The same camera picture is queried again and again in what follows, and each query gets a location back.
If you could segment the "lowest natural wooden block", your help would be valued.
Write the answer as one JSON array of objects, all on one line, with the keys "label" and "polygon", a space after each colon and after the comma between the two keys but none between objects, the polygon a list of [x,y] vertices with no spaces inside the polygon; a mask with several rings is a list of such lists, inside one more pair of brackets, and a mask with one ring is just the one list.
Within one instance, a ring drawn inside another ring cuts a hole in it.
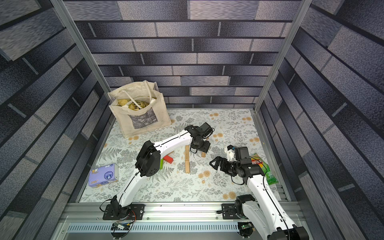
[{"label": "lowest natural wooden block", "polygon": [[190,145],[185,147],[185,154],[187,155],[190,152]]}]

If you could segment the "natural block with engraved numbers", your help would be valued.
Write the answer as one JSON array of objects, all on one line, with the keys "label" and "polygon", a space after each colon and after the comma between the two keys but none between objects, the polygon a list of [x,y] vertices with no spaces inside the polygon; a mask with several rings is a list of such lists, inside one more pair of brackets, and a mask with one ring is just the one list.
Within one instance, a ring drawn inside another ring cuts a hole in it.
[{"label": "natural block with engraved numbers", "polygon": [[190,162],[190,152],[185,153],[185,163],[188,164]]}]

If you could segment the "circuit board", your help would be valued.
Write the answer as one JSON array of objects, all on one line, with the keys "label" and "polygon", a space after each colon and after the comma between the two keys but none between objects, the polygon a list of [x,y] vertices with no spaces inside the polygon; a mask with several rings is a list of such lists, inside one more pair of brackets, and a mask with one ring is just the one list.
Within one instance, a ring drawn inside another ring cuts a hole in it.
[{"label": "circuit board", "polygon": [[243,238],[249,238],[254,232],[254,226],[252,223],[238,222],[239,235]]},{"label": "circuit board", "polygon": [[131,230],[133,224],[134,224],[133,222],[131,223],[114,222],[111,225],[111,233],[117,233],[117,232],[128,233]]}]

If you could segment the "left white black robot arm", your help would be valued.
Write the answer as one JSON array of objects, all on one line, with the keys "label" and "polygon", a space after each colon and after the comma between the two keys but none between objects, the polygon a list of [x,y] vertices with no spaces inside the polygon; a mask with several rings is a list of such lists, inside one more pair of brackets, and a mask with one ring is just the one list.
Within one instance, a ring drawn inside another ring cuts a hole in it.
[{"label": "left white black robot arm", "polygon": [[160,169],[161,159],[174,150],[187,146],[187,151],[207,153],[210,142],[207,138],[214,132],[208,123],[198,126],[187,126],[180,133],[160,142],[146,141],[137,158],[133,175],[125,186],[111,199],[110,206],[113,215],[117,216],[128,208],[133,202],[137,191],[148,177],[155,175]]}]

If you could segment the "purple white small box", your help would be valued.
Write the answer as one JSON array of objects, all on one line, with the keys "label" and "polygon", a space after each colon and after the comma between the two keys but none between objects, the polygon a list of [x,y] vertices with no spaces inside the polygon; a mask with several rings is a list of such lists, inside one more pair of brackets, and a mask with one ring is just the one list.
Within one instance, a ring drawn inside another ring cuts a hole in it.
[{"label": "purple white small box", "polygon": [[119,180],[119,167],[117,164],[109,164],[89,172],[88,186],[91,188],[117,182]]}]

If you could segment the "aluminium front rail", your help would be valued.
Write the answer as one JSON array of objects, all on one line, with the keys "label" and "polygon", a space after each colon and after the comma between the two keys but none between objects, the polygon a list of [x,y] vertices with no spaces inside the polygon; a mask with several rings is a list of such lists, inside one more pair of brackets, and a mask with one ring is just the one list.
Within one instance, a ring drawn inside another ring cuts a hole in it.
[{"label": "aluminium front rail", "polygon": [[[224,220],[216,211],[221,209],[222,202],[191,203],[144,203],[143,216],[135,223],[154,222],[232,222]],[[100,203],[67,204],[59,218],[59,223],[113,223],[114,220],[103,220]]]}]

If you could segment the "right circuit board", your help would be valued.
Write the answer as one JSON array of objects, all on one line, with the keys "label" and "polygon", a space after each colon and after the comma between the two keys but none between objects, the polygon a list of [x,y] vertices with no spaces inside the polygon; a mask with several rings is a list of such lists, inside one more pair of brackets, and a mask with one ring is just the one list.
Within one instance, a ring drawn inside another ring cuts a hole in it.
[{"label": "right circuit board", "polygon": [[252,223],[238,222],[239,235],[243,238],[249,238],[254,232],[254,226]]}]

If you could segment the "green chips bag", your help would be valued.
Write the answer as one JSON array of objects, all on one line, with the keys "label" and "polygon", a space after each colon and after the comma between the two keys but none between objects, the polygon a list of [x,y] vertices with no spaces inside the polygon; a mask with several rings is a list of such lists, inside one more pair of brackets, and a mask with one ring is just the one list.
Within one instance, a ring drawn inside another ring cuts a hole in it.
[{"label": "green chips bag", "polygon": [[253,164],[258,164],[260,168],[263,170],[269,185],[274,185],[279,183],[278,179],[271,172],[269,165],[262,158],[260,158],[258,154],[252,155],[251,159]]}]

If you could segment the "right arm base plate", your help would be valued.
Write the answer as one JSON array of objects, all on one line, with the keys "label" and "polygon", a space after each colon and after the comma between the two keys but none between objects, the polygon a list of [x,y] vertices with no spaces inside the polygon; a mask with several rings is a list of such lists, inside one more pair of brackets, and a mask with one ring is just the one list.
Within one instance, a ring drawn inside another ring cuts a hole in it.
[{"label": "right arm base plate", "polygon": [[222,213],[222,217],[224,220],[240,220],[247,219],[247,217],[238,215],[237,209],[235,209],[234,203],[227,203],[221,205],[220,212]]}]

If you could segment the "left aluminium frame post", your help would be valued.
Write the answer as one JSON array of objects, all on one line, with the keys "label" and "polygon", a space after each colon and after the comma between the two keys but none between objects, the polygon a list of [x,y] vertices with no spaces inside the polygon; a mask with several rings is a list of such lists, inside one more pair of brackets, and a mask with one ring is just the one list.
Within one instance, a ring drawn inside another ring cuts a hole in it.
[{"label": "left aluminium frame post", "polygon": [[74,40],[75,44],[79,48],[87,64],[89,65],[92,72],[94,73],[98,83],[101,85],[102,89],[107,94],[108,92],[111,91],[111,88],[109,87],[102,71],[100,70],[97,62],[95,61],[89,47],[87,46],[83,36],[81,35],[78,27],[76,26],[64,2],[59,0],[50,0],[50,2],[52,3],[53,7],[58,13],[58,16],[60,17],[60,19],[63,21],[66,29],[70,33],[72,39]]}]

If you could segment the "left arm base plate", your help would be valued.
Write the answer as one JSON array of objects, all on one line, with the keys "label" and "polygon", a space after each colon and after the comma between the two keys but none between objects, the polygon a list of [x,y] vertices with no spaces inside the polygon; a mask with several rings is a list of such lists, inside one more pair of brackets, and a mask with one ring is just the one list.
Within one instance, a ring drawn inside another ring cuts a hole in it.
[{"label": "left arm base plate", "polygon": [[103,220],[142,220],[145,206],[144,204],[132,204],[115,211],[113,206],[109,204],[104,212]]}]

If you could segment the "yellow items inside bag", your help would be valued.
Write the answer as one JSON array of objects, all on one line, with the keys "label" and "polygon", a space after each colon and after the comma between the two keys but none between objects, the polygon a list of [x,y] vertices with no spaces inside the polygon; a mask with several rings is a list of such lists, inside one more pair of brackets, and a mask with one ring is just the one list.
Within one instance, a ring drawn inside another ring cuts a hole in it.
[{"label": "yellow items inside bag", "polygon": [[124,108],[129,108],[130,110],[133,111],[138,111],[141,109],[146,108],[150,103],[145,102],[145,101],[133,101],[131,99],[120,99],[118,100],[118,106],[124,107]]}]

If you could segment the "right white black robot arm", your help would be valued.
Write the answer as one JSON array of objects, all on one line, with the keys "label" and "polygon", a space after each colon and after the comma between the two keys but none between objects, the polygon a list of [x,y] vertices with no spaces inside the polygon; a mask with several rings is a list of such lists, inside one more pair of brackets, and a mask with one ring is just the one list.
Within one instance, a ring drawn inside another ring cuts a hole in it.
[{"label": "right white black robot arm", "polygon": [[250,220],[263,240],[308,240],[304,227],[299,227],[289,217],[274,196],[266,179],[266,173],[252,158],[228,161],[216,157],[210,166],[231,177],[240,177],[253,195],[238,196],[235,209],[240,218]]}]

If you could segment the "right aluminium frame post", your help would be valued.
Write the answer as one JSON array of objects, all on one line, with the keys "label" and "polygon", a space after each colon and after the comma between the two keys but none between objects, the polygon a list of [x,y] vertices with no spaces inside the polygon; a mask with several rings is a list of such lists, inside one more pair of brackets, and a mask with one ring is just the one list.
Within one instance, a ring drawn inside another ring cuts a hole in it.
[{"label": "right aluminium frame post", "polygon": [[304,17],[306,15],[311,3],[312,3],[312,0],[301,1],[298,12],[296,13],[296,15],[293,19],[290,30],[288,31],[288,34],[284,40],[284,43],[282,44],[282,47],[281,47],[280,51],[278,52],[277,59],[276,59],[275,63],[273,64],[273,66],[269,72],[269,75],[266,79],[266,82],[265,82],[265,84],[261,90],[261,93],[260,93],[260,95],[256,101],[256,104],[254,107],[254,113],[257,113],[260,110],[261,105],[266,98],[266,95],[267,95],[267,93],[268,93],[268,91],[272,85],[272,82],[276,79],[276,77],[278,75],[278,70],[279,70],[284,58],[286,57],[286,55],[288,53],[288,50],[289,50],[289,48],[290,48],[298,30],[299,30],[301,23],[304,20]]}]

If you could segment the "aluminium frame post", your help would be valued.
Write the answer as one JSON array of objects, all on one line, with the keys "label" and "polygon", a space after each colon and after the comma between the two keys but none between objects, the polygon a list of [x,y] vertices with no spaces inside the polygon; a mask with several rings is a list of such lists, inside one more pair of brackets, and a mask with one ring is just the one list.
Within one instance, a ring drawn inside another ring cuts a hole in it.
[{"label": "aluminium frame post", "polygon": [[107,94],[108,92],[111,91],[111,88],[109,87],[102,71],[100,70],[97,62],[95,61],[89,47],[87,46],[83,36],[81,35],[78,27],[76,26],[64,2],[59,0],[50,0],[50,2],[52,3],[53,7],[58,13],[58,16],[60,17],[60,19],[63,21],[66,29],[70,33],[72,39],[74,40],[75,44],[79,48],[87,64],[89,65],[92,72],[94,73],[98,83],[101,85],[102,89]]},{"label": "aluminium frame post", "polygon": [[260,110],[261,105],[266,98],[266,95],[267,95],[267,93],[268,93],[268,91],[272,85],[272,82],[276,79],[276,77],[278,75],[278,70],[279,70],[284,58],[286,57],[286,55],[288,53],[288,50],[289,50],[289,48],[290,48],[298,30],[299,30],[301,23],[304,20],[304,17],[306,15],[311,3],[312,3],[312,0],[301,1],[298,12],[296,13],[296,15],[293,19],[290,30],[288,31],[288,34],[284,40],[284,43],[282,44],[282,47],[281,47],[280,51],[278,52],[277,59],[276,59],[275,63],[273,64],[273,66],[269,72],[269,75],[266,79],[266,82],[265,82],[265,84],[261,90],[261,93],[260,93],[260,95],[256,101],[256,104],[254,107],[254,113],[257,113]]}]

